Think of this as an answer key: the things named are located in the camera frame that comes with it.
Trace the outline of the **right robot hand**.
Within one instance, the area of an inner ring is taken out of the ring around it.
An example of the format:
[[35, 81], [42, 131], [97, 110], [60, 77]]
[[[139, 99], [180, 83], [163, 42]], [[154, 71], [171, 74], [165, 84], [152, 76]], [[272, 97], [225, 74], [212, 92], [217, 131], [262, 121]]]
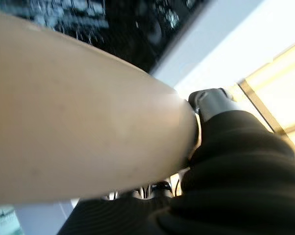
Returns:
[[61, 235], [295, 235], [295, 153], [224, 89], [193, 92], [201, 145], [170, 197], [80, 201]]

